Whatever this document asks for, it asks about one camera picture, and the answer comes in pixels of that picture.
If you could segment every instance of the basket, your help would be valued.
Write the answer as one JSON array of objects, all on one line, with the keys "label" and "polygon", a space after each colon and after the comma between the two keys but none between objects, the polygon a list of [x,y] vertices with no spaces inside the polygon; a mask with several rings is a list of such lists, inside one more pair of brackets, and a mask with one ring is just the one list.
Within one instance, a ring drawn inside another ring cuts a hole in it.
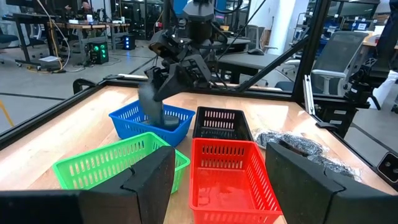
[{"label": "basket", "polygon": [[116,128],[118,136],[121,139],[126,139],[137,134],[150,131],[161,137],[171,146],[176,147],[187,135],[195,112],[174,106],[164,105],[164,113],[166,115],[177,116],[180,119],[180,126],[174,131],[168,131],[140,123],[141,121],[147,120],[148,115],[144,114],[138,100],[121,109],[118,109],[117,111],[109,114],[109,116],[112,118],[114,127]]},{"label": "basket", "polygon": [[274,223],[282,215],[251,141],[195,138],[189,201],[195,224]]},{"label": "basket", "polygon": [[253,141],[243,111],[198,107],[192,138]]},{"label": "basket", "polygon": [[[168,144],[154,133],[144,133],[56,162],[53,170],[63,189],[90,189]],[[190,160],[175,151],[172,193],[178,190]]]}]

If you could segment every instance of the green basket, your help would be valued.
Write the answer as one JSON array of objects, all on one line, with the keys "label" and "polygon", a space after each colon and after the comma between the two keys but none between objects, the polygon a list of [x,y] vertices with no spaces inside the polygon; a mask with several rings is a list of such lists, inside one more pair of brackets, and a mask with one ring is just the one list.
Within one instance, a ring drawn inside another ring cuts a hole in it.
[{"label": "green basket", "polygon": [[[162,146],[169,146],[154,133],[140,134],[56,162],[53,170],[63,189],[90,189],[110,179]],[[172,193],[178,190],[190,160],[175,150]]]}]

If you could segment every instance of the office chair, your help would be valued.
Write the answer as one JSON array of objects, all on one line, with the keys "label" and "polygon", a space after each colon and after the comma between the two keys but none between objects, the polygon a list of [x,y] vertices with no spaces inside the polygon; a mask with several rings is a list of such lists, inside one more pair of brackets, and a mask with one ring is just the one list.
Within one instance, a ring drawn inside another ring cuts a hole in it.
[{"label": "office chair", "polygon": [[[364,38],[362,32],[339,31],[331,35],[328,43],[313,66],[311,82],[313,93],[342,95],[342,84],[348,65],[358,53]],[[292,91],[293,82],[278,82],[276,88]]]},{"label": "office chair", "polygon": [[[264,29],[265,27],[258,27],[255,25],[246,26],[246,37],[251,41],[248,45],[248,50],[261,49],[260,38]],[[271,47],[266,45],[261,50],[266,54],[269,49],[277,49],[277,47]]]},{"label": "office chair", "polygon": [[[7,26],[10,24],[8,22],[0,21],[0,24],[5,24],[6,28],[4,32],[7,32]],[[5,34],[0,27],[0,49],[5,49],[7,48],[11,42],[18,40],[18,36],[16,35],[8,35]],[[14,59],[5,56],[4,54],[0,54],[0,63],[4,64],[4,61],[14,61]]]}]

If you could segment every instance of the desk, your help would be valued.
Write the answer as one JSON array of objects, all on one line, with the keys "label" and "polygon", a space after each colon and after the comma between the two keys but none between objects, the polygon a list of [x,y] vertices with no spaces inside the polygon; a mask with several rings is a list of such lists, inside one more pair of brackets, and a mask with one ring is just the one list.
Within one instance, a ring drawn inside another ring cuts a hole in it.
[{"label": "desk", "polygon": [[249,55],[248,53],[227,54],[218,61],[221,70],[231,71],[231,83],[239,84],[240,74],[255,75],[273,62],[278,55]]},{"label": "desk", "polygon": [[[119,140],[108,114],[136,101],[137,89],[106,85],[90,93],[84,100],[78,100],[63,113],[0,151],[1,190],[59,189],[52,170],[54,162]],[[315,126],[317,121],[296,103],[194,93],[179,93],[164,103],[194,111],[198,106],[244,110],[251,129],[300,133],[329,147],[330,157],[361,169],[364,184],[392,195],[398,194],[332,134],[318,129]],[[187,136],[177,146],[189,158],[194,123],[195,118]],[[193,223],[193,213],[188,206],[189,173],[190,167],[187,167],[179,190],[170,198],[166,224]],[[285,221],[280,217],[276,223]]]},{"label": "desk", "polygon": [[[19,43],[21,44],[21,49],[24,53],[25,60],[15,60],[18,65],[21,64],[28,64],[28,65],[33,65],[36,67],[41,67],[41,63],[38,60],[31,60],[29,53],[27,51],[27,45],[25,42],[24,34],[22,33],[22,27],[21,24],[43,24],[44,25],[44,30],[45,30],[45,36],[47,40],[51,40],[51,36],[49,33],[48,29],[48,21],[49,18],[47,15],[41,15],[41,14],[27,14],[27,13],[13,13],[12,16],[3,16],[2,20],[4,21],[12,21],[16,23],[17,26],[17,31],[18,31],[18,37],[19,37]],[[51,41],[47,41],[47,45],[49,47],[49,53],[50,55],[54,55],[53,49],[52,49],[52,44]]]},{"label": "desk", "polygon": [[[130,26],[130,24],[114,24],[114,23],[106,23],[107,26],[109,26],[111,28],[111,43],[112,43],[112,50],[116,50],[116,39],[117,38],[121,38],[125,35],[129,35],[129,32],[125,32],[124,31],[124,27],[128,27]],[[116,33],[114,31],[114,28],[117,27],[119,28],[119,32]]]},{"label": "desk", "polygon": [[88,24],[69,24],[69,23],[55,23],[59,28],[66,28],[66,29],[76,29],[78,41],[79,41],[79,49],[80,49],[80,62],[86,62],[86,50],[85,45],[93,42],[107,42],[108,37],[106,35],[101,37],[93,37],[93,38],[84,38],[83,30],[88,29],[106,29],[106,24],[97,24],[97,25],[88,25]]}]

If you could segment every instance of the blue basket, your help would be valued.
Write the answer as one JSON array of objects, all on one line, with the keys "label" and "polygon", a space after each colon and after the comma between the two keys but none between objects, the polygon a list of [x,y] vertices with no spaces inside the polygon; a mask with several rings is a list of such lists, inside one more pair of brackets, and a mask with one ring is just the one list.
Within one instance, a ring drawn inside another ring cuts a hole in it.
[{"label": "blue basket", "polygon": [[114,127],[121,139],[126,139],[150,131],[161,137],[171,146],[175,147],[180,144],[187,135],[195,112],[175,106],[164,105],[164,113],[166,115],[178,117],[180,119],[180,126],[174,131],[168,131],[140,123],[147,120],[148,115],[144,114],[138,100],[110,113],[109,116],[112,118]]}]

